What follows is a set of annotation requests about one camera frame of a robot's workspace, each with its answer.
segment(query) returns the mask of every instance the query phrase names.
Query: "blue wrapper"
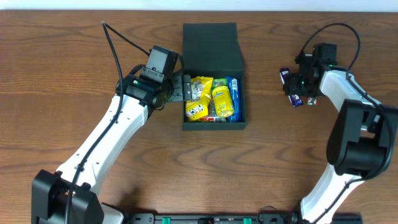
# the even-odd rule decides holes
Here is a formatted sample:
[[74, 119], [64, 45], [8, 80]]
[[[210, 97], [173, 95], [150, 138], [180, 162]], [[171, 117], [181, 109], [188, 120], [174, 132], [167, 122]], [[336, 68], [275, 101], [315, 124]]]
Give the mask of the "blue wrapper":
[[239, 81], [233, 77], [225, 77], [226, 84], [231, 93], [232, 103], [234, 105], [234, 114], [227, 117], [228, 122], [239, 122], [242, 119], [241, 99], [239, 95]]
[[[281, 68], [279, 70], [280, 79], [282, 83], [285, 84], [287, 76], [290, 74], [290, 70], [288, 68]], [[298, 95], [290, 95], [288, 96], [290, 102], [292, 103], [293, 107], [298, 107], [303, 105], [303, 101], [300, 99]]]

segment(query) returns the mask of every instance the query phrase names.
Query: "table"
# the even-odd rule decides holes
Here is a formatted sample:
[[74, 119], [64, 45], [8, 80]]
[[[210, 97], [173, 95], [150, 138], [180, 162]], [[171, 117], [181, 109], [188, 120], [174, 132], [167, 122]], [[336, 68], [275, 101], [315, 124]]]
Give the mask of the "table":
[[[100, 201], [133, 212], [256, 213], [291, 210], [326, 167], [326, 142], [337, 117], [327, 98], [293, 108], [279, 68], [297, 70], [308, 37], [346, 22], [362, 37], [357, 82], [398, 106], [398, 14], [337, 12], [0, 11], [0, 223], [29, 223], [31, 182], [66, 161], [100, 121], [118, 80], [101, 21], [145, 49], [182, 52], [182, 24], [237, 22], [246, 66], [244, 131], [182, 131], [182, 104], [156, 111], [128, 142], [103, 185]], [[146, 56], [112, 35], [124, 74]], [[338, 44], [348, 65], [356, 41], [331, 27], [309, 44]], [[365, 223], [398, 218], [398, 157], [355, 190], [340, 212]]]

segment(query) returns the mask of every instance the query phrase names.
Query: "wooden table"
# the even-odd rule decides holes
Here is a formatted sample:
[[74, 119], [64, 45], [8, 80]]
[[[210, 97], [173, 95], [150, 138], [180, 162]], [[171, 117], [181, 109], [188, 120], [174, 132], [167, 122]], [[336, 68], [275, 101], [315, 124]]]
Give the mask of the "wooden table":
[[[155, 112], [114, 163], [99, 199], [127, 211], [256, 213], [290, 210], [326, 167], [337, 117], [327, 98], [293, 108], [279, 68], [297, 70], [308, 37], [347, 22], [362, 37], [353, 68], [373, 97], [398, 106], [398, 15], [316, 12], [0, 11], [0, 223], [29, 223], [30, 188], [39, 170], [66, 161], [104, 115], [118, 80], [101, 20], [126, 37], [182, 52], [182, 24], [237, 22], [246, 64], [249, 124], [244, 131], [182, 131], [182, 104]], [[147, 57], [112, 35], [124, 74]], [[309, 44], [338, 44], [348, 65], [356, 41], [341, 27]], [[398, 157], [339, 208], [365, 223], [398, 219]]]

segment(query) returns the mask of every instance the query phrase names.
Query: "yellow package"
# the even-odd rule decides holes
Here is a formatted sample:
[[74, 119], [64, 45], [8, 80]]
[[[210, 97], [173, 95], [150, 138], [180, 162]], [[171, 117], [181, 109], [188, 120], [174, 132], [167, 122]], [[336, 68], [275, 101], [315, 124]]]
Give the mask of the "yellow package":
[[195, 121], [208, 115], [211, 100], [212, 77], [195, 77], [191, 79], [192, 101], [185, 104], [185, 116], [188, 121]]
[[219, 117], [227, 118], [234, 114], [231, 93], [227, 86], [218, 86], [211, 92], [216, 106], [216, 114]]

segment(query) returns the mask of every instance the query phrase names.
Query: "dark green box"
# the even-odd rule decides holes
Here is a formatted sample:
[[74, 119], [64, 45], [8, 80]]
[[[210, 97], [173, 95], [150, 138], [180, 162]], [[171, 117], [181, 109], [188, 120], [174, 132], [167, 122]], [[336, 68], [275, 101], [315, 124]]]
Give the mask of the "dark green box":
[[242, 121], [236, 123], [189, 123], [183, 106], [183, 130], [243, 130], [246, 121], [244, 65], [238, 44], [236, 24], [184, 24], [184, 73], [197, 76], [239, 80]]

